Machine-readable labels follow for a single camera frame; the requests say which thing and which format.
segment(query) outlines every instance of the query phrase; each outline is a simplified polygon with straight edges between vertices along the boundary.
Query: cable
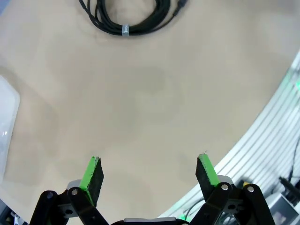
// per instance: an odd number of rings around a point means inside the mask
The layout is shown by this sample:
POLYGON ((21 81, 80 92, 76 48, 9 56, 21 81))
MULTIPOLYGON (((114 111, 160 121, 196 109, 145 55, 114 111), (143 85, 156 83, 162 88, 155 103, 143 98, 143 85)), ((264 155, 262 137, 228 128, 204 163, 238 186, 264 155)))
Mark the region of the cable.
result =
POLYGON ((292 158, 292 168, 291 168, 291 171, 290 171, 290 173, 289 173, 289 178, 288 178, 288 181, 289 181, 289 182, 291 182, 292 177, 293 177, 294 166, 295 166, 295 159, 296 159, 296 153, 297 153, 297 149, 298 149, 299 142, 300 142, 300 137, 298 137, 298 140, 297 140, 297 143, 296 143, 296 147, 295 147, 295 150, 294 150, 294 156, 293 156, 293 158, 292 158))
MULTIPOLYGON (((180 9, 185 6, 188 0, 178 0, 177 7, 172 14, 172 17, 165 22, 164 24, 159 24, 165 19, 167 16, 170 6, 171 0, 155 0, 156 7, 154 11, 148 16, 144 21, 137 25, 133 25, 129 27, 129 35, 137 36, 144 35, 155 32, 164 26, 166 26, 172 19, 179 13, 180 9)), ((122 35, 122 25, 114 23, 108 16, 105 0, 97 0, 96 8, 94 15, 90 10, 90 0, 87 0, 87 5, 84 4, 83 0, 79 0, 81 6, 89 15, 92 23, 99 28, 100 30, 112 34, 112 35, 122 35)))
POLYGON ((187 220, 189 212, 190 212, 197 204, 199 204, 199 203, 202 202, 203 200, 204 200, 204 198, 200 198, 197 202, 195 202, 195 203, 188 209, 188 211, 187 211, 187 213, 186 213, 186 217, 184 218, 184 220, 187 220))

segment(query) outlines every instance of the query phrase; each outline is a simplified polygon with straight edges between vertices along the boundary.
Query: cable connector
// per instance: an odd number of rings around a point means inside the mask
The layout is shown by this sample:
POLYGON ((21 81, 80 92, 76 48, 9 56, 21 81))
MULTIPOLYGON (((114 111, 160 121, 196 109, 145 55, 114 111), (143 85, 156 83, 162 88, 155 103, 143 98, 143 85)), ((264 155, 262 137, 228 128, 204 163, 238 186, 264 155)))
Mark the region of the cable connector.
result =
POLYGON ((183 8, 188 0, 178 0, 177 2, 177 7, 173 13, 173 16, 177 16, 177 14, 179 13, 179 11, 181 10, 181 8, 183 8))

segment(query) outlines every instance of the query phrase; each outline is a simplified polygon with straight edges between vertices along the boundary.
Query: ribbed white metal panel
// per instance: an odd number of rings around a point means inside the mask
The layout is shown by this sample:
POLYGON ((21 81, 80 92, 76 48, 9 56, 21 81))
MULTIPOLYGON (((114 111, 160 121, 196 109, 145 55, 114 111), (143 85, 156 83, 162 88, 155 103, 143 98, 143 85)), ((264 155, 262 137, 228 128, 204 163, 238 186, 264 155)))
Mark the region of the ribbed white metal panel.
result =
MULTIPOLYGON (((300 137, 300 52, 272 99, 250 129, 216 165, 219 175, 238 182, 242 178, 259 185, 263 193, 284 191, 279 176, 288 177, 296 142, 300 137)), ((300 176, 300 152, 296 154, 294 176, 300 176)), ((196 185, 160 217, 179 217, 202 197, 196 185)), ((193 208, 189 217, 203 203, 193 208)))

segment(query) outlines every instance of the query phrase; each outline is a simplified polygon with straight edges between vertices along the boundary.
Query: screw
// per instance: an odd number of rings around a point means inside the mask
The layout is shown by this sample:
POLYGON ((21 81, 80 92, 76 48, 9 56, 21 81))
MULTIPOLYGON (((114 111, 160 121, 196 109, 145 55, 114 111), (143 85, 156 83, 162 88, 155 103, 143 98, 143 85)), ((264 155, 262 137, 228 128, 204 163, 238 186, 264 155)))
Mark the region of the screw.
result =
POLYGON ((78 191, 75 189, 71 192, 72 195, 76 195, 78 193, 78 191))
POLYGON ((50 192, 50 193, 47 195, 47 198, 49 199, 49 198, 52 198, 52 197, 53 197, 53 193, 50 192))
POLYGON ((224 191, 227 191, 227 190, 228 190, 228 186, 227 186, 226 184, 223 184, 223 185, 221 186, 221 188, 222 188, 224 191))
POLYGON ((249 187, 247 188, 247 190, 248 190, 249 192, 254 192, 254 188, 253 188, 252 186, 249 186, 249 187))

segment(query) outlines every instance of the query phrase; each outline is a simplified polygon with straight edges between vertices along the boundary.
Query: beige table surface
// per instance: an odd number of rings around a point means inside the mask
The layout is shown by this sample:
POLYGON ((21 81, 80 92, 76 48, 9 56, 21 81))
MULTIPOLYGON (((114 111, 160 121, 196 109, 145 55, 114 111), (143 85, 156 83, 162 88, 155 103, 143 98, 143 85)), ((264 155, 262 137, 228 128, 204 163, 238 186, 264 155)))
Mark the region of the beige table surface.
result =
MULTIPOLYGON (((152 0, 113 1, 135 23, 152 0)), ((0 198, 30 220, 44 190, 80 179, 92 155, 109 221, 153 218, 216 164, 268 102, 300 46, 298 0, 190 0, 159 32, 112 37, 77 0, 11 0, 0 74, 20 93, 0 198)))

